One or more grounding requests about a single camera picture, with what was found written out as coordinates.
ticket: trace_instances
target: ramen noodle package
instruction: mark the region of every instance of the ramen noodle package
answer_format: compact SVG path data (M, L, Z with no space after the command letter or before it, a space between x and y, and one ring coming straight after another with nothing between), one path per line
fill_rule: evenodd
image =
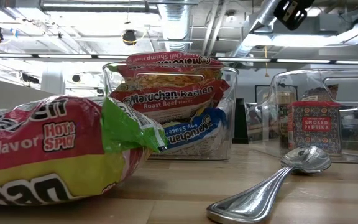
M205 108L188 123L164 124L167 151L160 155L201 155L219 146L227 125L226 115L218 108Z
M187 86L209 79L220 79L223 64L198 54L159 52L131 55L125 65L111 66L125 80L120 91L159 86Z
M165 145L161 125L114 99L52 96L0 111L0 205L103 194Z
M225 80L209 80L185 87L153 87L114 91L111 97L159 123L190 118L200 108L215 107L229 88Z

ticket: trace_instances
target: clear acrylic container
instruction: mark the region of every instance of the clear acrylic container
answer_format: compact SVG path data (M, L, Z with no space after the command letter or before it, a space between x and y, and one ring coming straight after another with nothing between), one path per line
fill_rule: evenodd
M151 67L147 72L139 72L135 73L136 78L135 80L128 80L127 78L124 78L122 70L118 69L120 66L128 66L128 68L144 68L144 67ZM180 70L181 68L189 68L191 67L191 73L186 72L178 72L175 71L175 69ZM171 72L168 72L165 68L173 68ZM150 158L152 159L196 159L196 160L224 160L230 158L231 153L231 142L234 135L234 112L235 112L235 106L236 106L236 86L237 86L237 75L238 71L233 68L227 68L227 67L217 67L212 65L184 65L184 64L125 64L125 63L110 63L103 67L104 72L104 79L105 83L107 84L106 93L109 96L113 96L114 92L116 94L119 94L117 92L120 91L131 91L136 90L138 95L144 95L146 94L146 87L148 84L152 85L152 83L145 82L143 78L145 76L150 76L150 80L154 80L153 82L160 82L161 84L158 84L156 87L156 90L159 90L161 87L162 91L171 91L172 89L175 89L175 87L166 86L167 83L164 83L166 80L172 80L175 81L176 78L199 78L201 82L208 81L208 79L203 75L205 73L205 70L219 72L221 74L220 79L225 80L226 83L229 85L228 89L223 92L223 97L219 102L215 103L215 106L219 109L222 109L224 111L224 116L226 117L226 124L219 123L218 128L214 129L213 133L202 137L201 139L189 143L184 144L181 147L176 147L171 150L167 150L165 152L162 152L160 154L152 154ZM122 98L120 95L115 95L118 100L121 100L123 103L126 103L127 105L131 105L134 107L133 100L128 100L128 97ZM180 96L178 94L175 96L176 99L181 102L187 101L187 100L196 100L198 97L201 96ZM142 112L142 108L139 110L141 113L144 113L146 116L156 119L155 113L163 113L167 114L167 116L170 116L170 113L172 111L166 110L167 112L164 112L164 110L154 110L153 112ZM187 110L188 115L190 114L193 116L193 114L198 113L199 110L197 110L197 107L190 106ZM162 120L156 119L158 122L160 122L162 125L169 123L171 121L174 122L180 122L180 123L187 123L191 122L189 119L177 119L177 120L169 120L168 121L165 118L161 118Z
M358 69L275 75L266 99L246 114L252 149L282 157L314 145L326 147L333 162L358 163Z

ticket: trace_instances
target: spoon bowl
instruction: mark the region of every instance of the spoon bowl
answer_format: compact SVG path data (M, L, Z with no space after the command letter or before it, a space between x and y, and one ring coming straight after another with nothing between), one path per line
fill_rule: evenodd
M256 186L207 208L207 216L222 224L255 223L266 218L285 177L294 172L316 174L331 166L329 156L315 146L299 147L281 160L278 172Z
M331 159L316 146L296 148L287 153L280 161L282 167L294 167L294 172L317 174L331 166Z

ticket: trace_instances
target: wooden table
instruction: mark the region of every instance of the wooden table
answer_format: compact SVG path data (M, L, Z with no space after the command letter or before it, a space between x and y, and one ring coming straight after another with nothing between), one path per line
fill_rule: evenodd
M0 224L212 223L205 208L258 184L276 157L233 145L230 161L149 161L106 195L48 207L0 207ZM358 224L358 164L291 176L264 223Z

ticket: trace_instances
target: spoon handle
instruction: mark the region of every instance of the spoon handle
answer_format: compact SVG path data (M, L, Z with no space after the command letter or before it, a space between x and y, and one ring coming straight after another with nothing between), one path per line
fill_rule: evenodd
M242 221L245 223L259 222L270 213L280 186L293 169L294 167L284 167L256 186L212 204L209 209L220 210L219 216L223 217L232 216L230 214L242 214L247 217L247 220Z

